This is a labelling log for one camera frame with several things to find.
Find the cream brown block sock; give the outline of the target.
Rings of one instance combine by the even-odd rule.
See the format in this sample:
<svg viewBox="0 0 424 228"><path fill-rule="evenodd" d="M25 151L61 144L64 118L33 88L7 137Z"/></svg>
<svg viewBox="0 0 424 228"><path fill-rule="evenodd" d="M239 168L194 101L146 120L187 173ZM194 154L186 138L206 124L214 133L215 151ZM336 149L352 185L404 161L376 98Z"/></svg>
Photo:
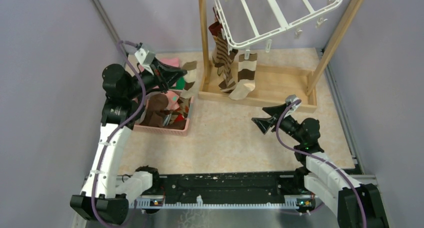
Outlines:
<svg viewBox="0 0 424 228"><path fill-rule="evenodd" d="M232 100L242 100L256 88L255 74L257 69L257 53L250 53L248 58L245 54L239 55L237 85L230 93Z"/></svg>

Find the brown beige striped sock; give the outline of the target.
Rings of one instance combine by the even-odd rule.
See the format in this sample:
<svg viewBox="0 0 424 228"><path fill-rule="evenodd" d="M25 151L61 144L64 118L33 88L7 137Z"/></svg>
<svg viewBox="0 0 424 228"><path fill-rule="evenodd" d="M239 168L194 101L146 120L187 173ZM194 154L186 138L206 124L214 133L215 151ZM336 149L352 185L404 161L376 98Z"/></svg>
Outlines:
<svg viewBox="0 0 424 228"><path fill-rule="evenodd" d="M218 76L221 76L229 61L228 43L223 38L222 32L219 31L213 36L215 41L215 49L212 53L212 63L217 68Z"/></svg>

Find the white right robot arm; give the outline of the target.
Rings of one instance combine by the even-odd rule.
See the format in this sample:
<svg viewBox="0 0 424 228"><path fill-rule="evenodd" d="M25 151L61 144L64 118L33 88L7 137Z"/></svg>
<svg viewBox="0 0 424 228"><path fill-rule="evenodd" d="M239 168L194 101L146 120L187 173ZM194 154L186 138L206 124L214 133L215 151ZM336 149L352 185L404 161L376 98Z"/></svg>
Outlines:
<svg viewBox="0 0 424 228"><path fill-rule="evenodd" d="M293 151L301 168L293 180L296 192L316 194L336 216L339 227L389 227L381 194L376 185L364 184L337 167L319 144L320 122L296 121L291 113L301 103L264 107L268 118L252 118L263 134L275 132L279 143Z"/></svg>

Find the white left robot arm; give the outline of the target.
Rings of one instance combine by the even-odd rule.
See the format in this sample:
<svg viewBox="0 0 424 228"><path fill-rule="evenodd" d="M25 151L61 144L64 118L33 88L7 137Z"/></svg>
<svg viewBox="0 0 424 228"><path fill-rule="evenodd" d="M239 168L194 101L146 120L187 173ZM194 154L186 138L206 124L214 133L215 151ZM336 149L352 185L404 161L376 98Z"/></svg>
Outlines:
<svg viewBox="0 0 424 228"><path fill-rule="evenodd" d="M96 220L105 227L124 227L130 221L129 209L144 192L160 189L156 168L139 167L124 183L117 175L124 147L145 109L150 92L166 92L187 71L154 59L149 68L131 75L120 64L111 64L102 72L105 90L100 137L88 178L79 194L70 199L71 208L85 220Z"/></svg>

